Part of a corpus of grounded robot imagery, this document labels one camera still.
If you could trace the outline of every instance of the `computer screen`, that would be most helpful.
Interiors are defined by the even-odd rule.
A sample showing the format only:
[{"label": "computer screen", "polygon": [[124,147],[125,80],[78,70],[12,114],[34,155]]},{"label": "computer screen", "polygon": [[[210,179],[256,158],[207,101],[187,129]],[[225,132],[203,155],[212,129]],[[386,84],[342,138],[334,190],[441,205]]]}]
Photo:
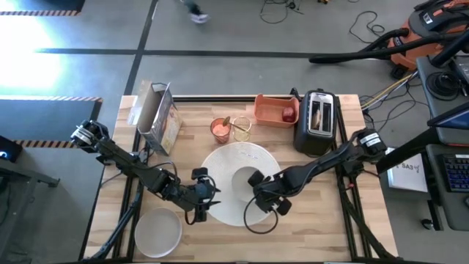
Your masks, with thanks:
[{"label": "computer screen", "polygon": [[15,162],[22,150],[19,144],[0,136],[0,158]]},{"label": "computer screen", "polygon": [[469,130],[469,103],[465,103],[428,121],[428,126]]}]

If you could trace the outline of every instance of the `black and orange striped tape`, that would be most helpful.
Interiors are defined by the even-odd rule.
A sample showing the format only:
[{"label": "black and orange striped tape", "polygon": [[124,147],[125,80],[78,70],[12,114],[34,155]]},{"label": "black and orange striped tape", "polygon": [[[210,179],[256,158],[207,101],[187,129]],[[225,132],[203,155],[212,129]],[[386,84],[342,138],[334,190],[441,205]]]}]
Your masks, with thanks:
[{"label": "black and orange striped tape", "polygon": [[13,140],[22,147],[77,148],[72,142],[54,140]]},{"label": "black and orange striped tape", "polygon": [[103,102],[100,97],[0,95],[0,100],[75,100]]},{"label": "black and orange striped tape", "polygon": [[[100,97],[0,95],[0,100],[68,100],[103,102]],[[12,140],[22,147],[77,148],[72,142],[58,140]]]},{"label": "black and orange striped tape", "polygon": [[0,15],[75,16],[78,14],[80,11],[77,10],[0,11]]}]

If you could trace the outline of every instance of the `glass cup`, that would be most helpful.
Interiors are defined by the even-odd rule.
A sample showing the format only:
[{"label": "glass cup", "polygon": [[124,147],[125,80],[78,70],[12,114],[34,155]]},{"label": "glass cup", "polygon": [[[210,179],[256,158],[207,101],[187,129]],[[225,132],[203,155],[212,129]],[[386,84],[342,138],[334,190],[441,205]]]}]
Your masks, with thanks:
[{"label": "glass cup", "polygon": [[210,125],[210,131],[215,137],[215,141],[219,144],[225,144],[229,141],[229,132],[232,129],[232,124],[223,126],[224,120],[224,118],[217,118]]},{"label": "glass cup", "polygon": [[240,142],[248,141],[249,137],[251,136],[250,129],[251,129],[251,121],[249,120],[249,118],[247,118],[247,117],[236,117],[233,120],[233,137],[234,137],[234,139],[236,139]]}]

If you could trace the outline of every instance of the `white plate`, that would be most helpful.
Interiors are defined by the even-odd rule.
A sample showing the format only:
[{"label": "white plate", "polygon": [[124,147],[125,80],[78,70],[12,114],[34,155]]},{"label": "white plate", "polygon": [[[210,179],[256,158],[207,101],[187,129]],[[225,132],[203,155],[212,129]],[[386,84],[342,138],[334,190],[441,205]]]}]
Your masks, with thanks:
[{"label": "white plate", "polygon": [[[213,198],[213,201],[221,203],[211,206],[208,213],[220,222],[236,227],[244,226],[244,209],[254,194],[252,194],[252,187],[247,183],[237,183],[236,186],[232,186],[235,173],[241,169],[238,174],[244,175],[249,171],[249,169],[242,169],[244,167],[258,169],[265,176],[280,171],[277,161],[265,148],[249,142],[236,142],[219,147],[208,155],[202,167],[208,168],[208,175],[213,177],[217,188],[221,191],[217,192]],[[235,193],[234,188],[245,189]],[[249,225],[257,224],[268,216],[269,214],[262,212],[253,201],[249,205],[246,221]]]},{"label": "white plate", "polygon": [[135,244],[147,257],[164,257],[181,241],[182,224],[177,214],[166,208],[145,213],[135,229]]}]

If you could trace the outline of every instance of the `cardboard box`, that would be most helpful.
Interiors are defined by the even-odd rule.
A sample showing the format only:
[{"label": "cardboard box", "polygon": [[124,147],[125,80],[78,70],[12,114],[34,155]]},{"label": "cardboard box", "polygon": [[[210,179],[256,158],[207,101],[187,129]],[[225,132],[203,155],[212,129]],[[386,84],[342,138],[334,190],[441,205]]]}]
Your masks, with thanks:
[{"label": "cardboard box", "polygon": [[155,152],[169,155],[182,125],[169,84],[142,81],[139,95],[130,110],[128,124],[137,125],[140,134]]}]

